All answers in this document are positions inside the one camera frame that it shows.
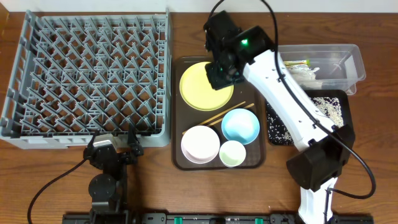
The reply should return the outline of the light blue bowl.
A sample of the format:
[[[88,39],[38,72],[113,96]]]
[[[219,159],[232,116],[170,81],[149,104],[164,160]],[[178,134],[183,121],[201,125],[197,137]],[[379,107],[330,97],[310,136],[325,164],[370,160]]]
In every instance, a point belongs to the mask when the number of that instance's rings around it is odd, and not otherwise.
[[[253,112],[243,108],[233,109],[223,117],[221,131],[227,140],[247,145],[258,137],[260,123]]]

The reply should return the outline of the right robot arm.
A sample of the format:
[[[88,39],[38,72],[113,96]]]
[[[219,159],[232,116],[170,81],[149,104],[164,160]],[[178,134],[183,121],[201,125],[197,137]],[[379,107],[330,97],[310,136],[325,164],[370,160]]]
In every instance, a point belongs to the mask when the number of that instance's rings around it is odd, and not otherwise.
[[[275,43],[259,26],[242,30],[226,11],[209,17],[203,26],[205,47],[214,61],[205,67],[211,87],[220,90],[247,80],[271,105],[290,133],[299,153],[286,164],[300,186],[298,215],[304,223],[331,220],[332,195],[355,134],[338,127],[318,109],[284,67]]]

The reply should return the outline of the pale green cup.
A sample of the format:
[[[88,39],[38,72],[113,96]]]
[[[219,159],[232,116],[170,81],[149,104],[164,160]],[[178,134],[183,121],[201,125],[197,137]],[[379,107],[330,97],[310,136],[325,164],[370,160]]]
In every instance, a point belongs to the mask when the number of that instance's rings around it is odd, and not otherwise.
[[[226,167],[236,167],[244,162],[246,149],[238,141],[226,141],[220,147],[219,157]]]

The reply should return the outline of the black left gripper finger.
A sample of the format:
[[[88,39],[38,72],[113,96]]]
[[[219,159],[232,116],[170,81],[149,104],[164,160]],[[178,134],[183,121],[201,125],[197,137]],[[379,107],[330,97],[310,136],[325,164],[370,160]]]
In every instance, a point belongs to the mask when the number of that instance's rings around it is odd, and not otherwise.
[[[91,138],[91,140],[89,141],[89,143],[88,143],[88,145],[87,145],[87,147],[86,147],[86,150],[87,150],[87,151],[91,151],[91,150],[93,149],[93,143],[94,143],[95,138],[97,137],[97,135],[98,135],[99,133],[100,133],[99,130],[96,130],[96,131],[95,131],[93,137]]]
[[[129,126],[128,132],[127,132],[127,144],[131,148],[131,152],[135,156],[143,156],[144,155],[144,149],[141,146],[137,136],[136,132],[133,126]]]

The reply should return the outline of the white paper napkin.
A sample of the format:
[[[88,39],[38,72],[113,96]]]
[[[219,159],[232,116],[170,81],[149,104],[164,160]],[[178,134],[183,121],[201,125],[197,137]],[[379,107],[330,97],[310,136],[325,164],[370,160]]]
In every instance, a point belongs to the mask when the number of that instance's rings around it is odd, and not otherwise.
[[[316,72],[319,71],[319,67],[310,68],[307,65],[293,65],[287,67],[288,71],[294,78],[294,80],[299,82],[305,82],[309,80],[316,79]]]

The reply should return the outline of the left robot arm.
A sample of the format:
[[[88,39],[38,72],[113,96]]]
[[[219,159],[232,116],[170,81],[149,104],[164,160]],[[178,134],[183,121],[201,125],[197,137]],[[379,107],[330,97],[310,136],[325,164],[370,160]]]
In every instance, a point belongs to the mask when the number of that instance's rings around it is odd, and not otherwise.
[[[92,198],[90,223],[135,223],[127,207],[127,166],[144,154],[136,132],[129,128],[127,140],[96,131],[83,151],[83,158],[102,171],[88,186]]]

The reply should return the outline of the green snack wrapper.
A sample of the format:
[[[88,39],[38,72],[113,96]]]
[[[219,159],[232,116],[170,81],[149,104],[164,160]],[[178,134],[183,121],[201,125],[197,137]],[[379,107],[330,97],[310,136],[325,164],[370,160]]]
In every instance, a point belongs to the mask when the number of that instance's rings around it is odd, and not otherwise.
[[[310,61],[309,60],[285,60],[284,65],[286,67],[294,66],[294,65],[306,65],[309,67]]]

